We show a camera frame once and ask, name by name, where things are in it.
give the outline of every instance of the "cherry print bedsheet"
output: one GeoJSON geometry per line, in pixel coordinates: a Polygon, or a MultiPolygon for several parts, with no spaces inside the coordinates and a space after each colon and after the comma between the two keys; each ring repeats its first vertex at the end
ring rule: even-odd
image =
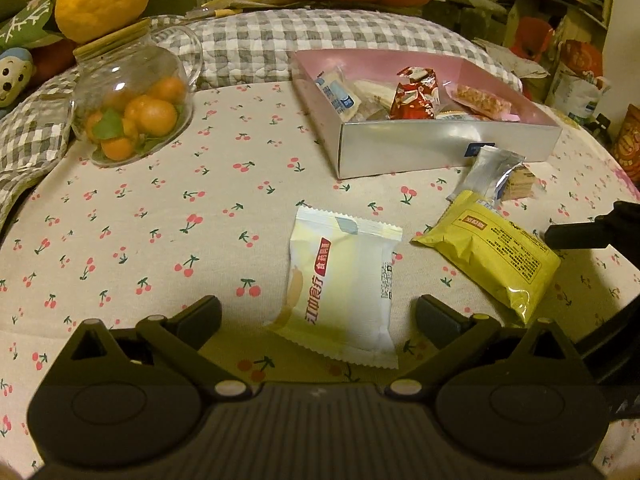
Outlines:
{"type": "MultiPolygon", "coordinates": [[[[282,304],[289,237],[300,206],[402,226],[394,253],[391,335],[401,371],[433,352],[409,304],[431,293],[464,314],[508,313],[436,251],[409,244],[431,229],[460,168],[337,181],[290,83],[199,92],[191,126],[172,144],[117,169],[76,143],[31,193],[0,248],[0,458],[28,476],[41,465],[26,427],[39,381],[78,322],[129,327],[172,316],[205,294],[223,325],[201,350],[251,383],[391,380],[398,371],[333,361],[267,332],[282,304]]],[[[587,221],[636,200],[623,172],[585,132],[564,124],[548,162],[532,164],[536,198],[501,214],[528,230],[587,221]]],[[[563,251],[539,316],[579,338],[640,292],[640,272],[613,248],[563,251]]],[[[596,465],[633,466],[637,421],[612,426],[596,465]]]]}

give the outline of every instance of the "glass jar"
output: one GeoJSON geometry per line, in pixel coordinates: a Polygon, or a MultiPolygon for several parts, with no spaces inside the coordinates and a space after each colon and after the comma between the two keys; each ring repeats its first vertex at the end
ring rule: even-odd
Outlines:
{"type": "Polygon", "coordinates": [[[70,101],[76,136],[95,145],[100,167],[138,160],[175,139],[191,122],[191,86],[202,70],[202,45],[175,25],[194,51],[190,74],[169,50],[154,43],[147,18],[74,50],[80,79],[70,101]]]}

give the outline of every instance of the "yellow snack package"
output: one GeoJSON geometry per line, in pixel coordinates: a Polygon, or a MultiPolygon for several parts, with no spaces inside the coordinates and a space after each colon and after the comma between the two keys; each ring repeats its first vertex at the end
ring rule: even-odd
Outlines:
{"type": "Polygon", "coordinates": [[[412,241],[433,247],[528,323],[560,265],[536,237],[462,191],[428,233],[412,241]]]}
{"type": "Polygon", "coordinates": [[[393,225],[300,206],[287,297],[270,329],[333,359],[398,368],[389,322],[401,239],[393,225]]]}

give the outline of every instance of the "white snack package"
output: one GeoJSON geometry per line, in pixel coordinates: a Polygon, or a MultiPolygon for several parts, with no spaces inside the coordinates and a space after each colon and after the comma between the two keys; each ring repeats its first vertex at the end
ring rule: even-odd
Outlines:
{"type": "Polygon", "coordinates": [[[340,67],[336,67],[331,71],[321,72],[316,78],[316,84],[334,106],[342,122],[350,122],[358,112],[362,101],[347,87],[340,67]]]}
{"type": "Polygon", "coordinates": [[[386,113],[391,110],[391,105],[396,97],[396,83],[379,83],[367,79],[356,79],[351,83],[355,91],[362,97],[382,106],[386,113]]]}
{"type": "Polygon", "coordinates": [[[389,322],[401,239],[393,225],[300,206],[287,297],[270,330],[333,359],[398,368],[389,322]]]}

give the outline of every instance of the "open gift box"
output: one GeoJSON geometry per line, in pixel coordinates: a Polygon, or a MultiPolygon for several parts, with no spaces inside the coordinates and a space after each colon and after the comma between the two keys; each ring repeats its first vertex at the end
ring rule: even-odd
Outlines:
{"type": "Polygon", "coordinates": [[[540,108],[479,66],[453,56],[397,50],[300,50],[293,59],[294,84],[308,107],[324,148],[340,179],[401,171],[464,166],[479,147],[492,144],[547,160],[561,128],[540,108]],[[395,120],[343,123],[315,83],[339,66],[347,81],[400,82],[408,66],[432,68],[438,82],[458,82],[487,90],[512,103],[520,122],[395,120]]]}

